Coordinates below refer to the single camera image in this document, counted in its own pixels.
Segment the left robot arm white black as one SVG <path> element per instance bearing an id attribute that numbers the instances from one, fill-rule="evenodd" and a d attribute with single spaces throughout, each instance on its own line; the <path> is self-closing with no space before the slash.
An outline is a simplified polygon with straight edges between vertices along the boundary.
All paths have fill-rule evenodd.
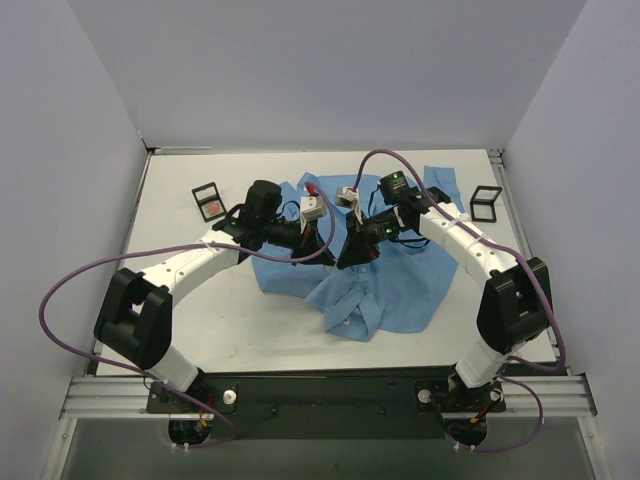
<path id="1" fill-rule="evenodd" d="M 204 402 L 202 373 L 172 345 L 174 307 L 216 274 L 260 257 L 266 244 L 289 250 L 289 264 L 327 265 L 335 259 L 318 222 L 333 219 L 328 198 L 319 186 L 306 183 L 299 217 L 288 220 L 277 211 L 282 189 L 266 180 L 249 188 L 234 206 L 191 248 L 141 271 L 118 270 L 108 286 L 94 336 L 130 364 L 170 386 L 169 398 L 183 411 Z"/>

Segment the red maple leaf brooch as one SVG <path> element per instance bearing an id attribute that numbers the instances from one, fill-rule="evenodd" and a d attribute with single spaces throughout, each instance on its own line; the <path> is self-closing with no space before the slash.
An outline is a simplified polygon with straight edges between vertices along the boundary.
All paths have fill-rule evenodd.
<path id="1" fill-rule="evenodd" d="M 222 208 L 218 201 L 212 201 L 207 204 L 207 211 L 210 215 L 216 215 L 222 211 Z"/>

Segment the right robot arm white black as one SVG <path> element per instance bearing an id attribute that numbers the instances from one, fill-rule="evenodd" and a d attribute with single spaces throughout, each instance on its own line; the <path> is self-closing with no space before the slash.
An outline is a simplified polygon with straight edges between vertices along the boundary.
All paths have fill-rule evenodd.
<path id="1" fill-rule="evenodd" d="M 411 231 L 443 249 L 482 289 L 476 317 L 478 338 L 453 367 L 448 379 L 452 399 L 473 401 L 492 384 L 516 352 L 553 323 L 549 274 L 539 259 L 523 260 L 495 244 L 466 219 L 437 187 L 412 187 L 403 173 L 379 182 L 386 209 L 363 214 L 358 191 L 341 187 L 336 203 L 348 208 L 340 269 L 378 259 L 380 244 Z"/>

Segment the blue button-up shirt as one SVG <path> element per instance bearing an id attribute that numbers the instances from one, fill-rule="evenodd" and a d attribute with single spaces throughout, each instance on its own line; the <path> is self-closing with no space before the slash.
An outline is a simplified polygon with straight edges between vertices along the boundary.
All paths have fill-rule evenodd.
<path id="1" fill-rule="evenodd" d="M 316 177 L 305 173 L 296 186 L 282 182 L 282 202 L 298 202 L 304 184 L 321 186 L 330 197 L 338 187 L 352 184 L 355 175 Z M 463 211 L 453 168 L 424 167 L 423 183 L 437 187 Z M 297 219 L 297 208 L 285 205 L 287 220 Z M 327 333 L 369 341 L 378 330 L 422 332 L 444 300 L 458 268 L 437 244 L 415 242 L 419 248 L 385 241 L 375 261 L 343 270 L 323 265 L 275 263 L 253 257 L 252 267 L 263 293 L 303 298 L 323 314 Z"/>

